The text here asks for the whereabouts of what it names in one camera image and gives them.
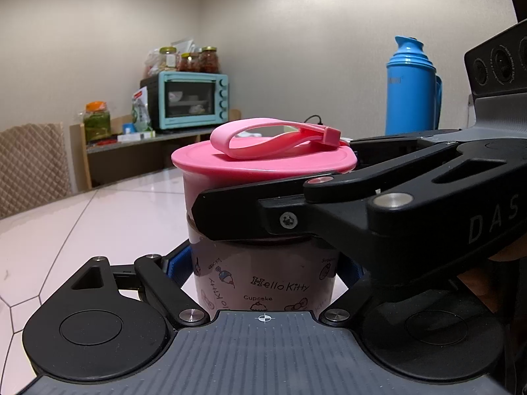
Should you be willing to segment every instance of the thermos handle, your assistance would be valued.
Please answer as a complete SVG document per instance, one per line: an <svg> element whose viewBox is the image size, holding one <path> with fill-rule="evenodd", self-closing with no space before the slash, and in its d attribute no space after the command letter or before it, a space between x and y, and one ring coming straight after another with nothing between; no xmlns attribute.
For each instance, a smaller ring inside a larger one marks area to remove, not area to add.
<svg viewBox="0 0 527 395"><path fill-rule="evenodd" d="M443 81L440 76L435 76L435 112L434 129L439 129L439 117L441 115L441 101L443 100Z"/></svg>
<svg viewBox="0 0 527 395"><path fill-rule="evenodd" d="M249 147L230 147L231 139L240 132L264 126L292 126L298 128L298 131L286 132ZM347 142L341 141L341 131L338 129L267 117L231 121L217 127L210 135L210 143L216 150L238 160L261 159L272 156L306 141L314 141L334 148L338 148L341 145L348 146Z"/></svg>

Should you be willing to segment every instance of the power cord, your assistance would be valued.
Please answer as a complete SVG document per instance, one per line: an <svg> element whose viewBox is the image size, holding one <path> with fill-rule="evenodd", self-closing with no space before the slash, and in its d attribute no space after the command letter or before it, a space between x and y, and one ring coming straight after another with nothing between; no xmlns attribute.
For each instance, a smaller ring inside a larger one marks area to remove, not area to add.
<svg viewBox="0 0 527 395"><path fill-rule="evenodd" d="M318 117L318 123L317 125L322 125L322 118L318 115L318 114L313 114L312 116L309 116L305 121L304 123L307 123L310 119L312 119L313 117Z"/></svg>

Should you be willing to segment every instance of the camera lens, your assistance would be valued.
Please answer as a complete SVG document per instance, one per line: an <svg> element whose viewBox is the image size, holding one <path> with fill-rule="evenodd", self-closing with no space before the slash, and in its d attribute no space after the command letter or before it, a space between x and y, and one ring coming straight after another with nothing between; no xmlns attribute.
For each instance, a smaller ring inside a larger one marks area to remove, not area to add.
<svg viewBox="0 0 527 395"><path fill-rule="evenodd" d="M508 83L512 79L512 61L503 49L498 49L494 52L494 73L499 81Z"/></svg>
<svg viewBox="0 0 527 395"><path fill-rule="evenodd" d="M527 37L520 42L520 62L523 68L527 70Z"/></svg>
<svg viewBox="0 0 527 395"><path fill-rule="evenodd" d="M480 86L487 83L487 68L481 59L476 59L474 61L474 74L476 81Z"/></svg>

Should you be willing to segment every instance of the blue thermos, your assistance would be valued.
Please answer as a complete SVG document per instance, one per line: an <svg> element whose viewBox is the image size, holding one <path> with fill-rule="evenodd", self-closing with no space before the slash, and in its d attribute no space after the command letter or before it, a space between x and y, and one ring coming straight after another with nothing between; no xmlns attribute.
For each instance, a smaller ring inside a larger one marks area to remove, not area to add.
<svg viewBox="0 0 527 395"><path fill-rule="evenodd" d="M396 36L399 49L388 69L386 135L437 129L443 84L423 52L423 43Z"/></svg>

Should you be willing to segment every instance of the lid handle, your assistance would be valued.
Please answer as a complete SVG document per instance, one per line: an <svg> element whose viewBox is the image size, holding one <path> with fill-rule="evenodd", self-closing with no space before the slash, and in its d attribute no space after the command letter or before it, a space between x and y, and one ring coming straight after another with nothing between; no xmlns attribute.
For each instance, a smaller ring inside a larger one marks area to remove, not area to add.
<svg viewBox="0 0 527 395"><path fill-rule="evenodd" d="M277 135L268 141L251 145L249 147L230 147L231 139L240 132L265 126L292 126L299 130L298 132L285 132L284 134ZM312 125L310 123L271 119L267 117L231 121L225 125L217 127L210 135L210 143L216 150L238 160L253 160L272 156L287 151L306 141L313 141L334 148L348 145L347 142L341 141L341 131L338 129L328 126Z"/></svg>

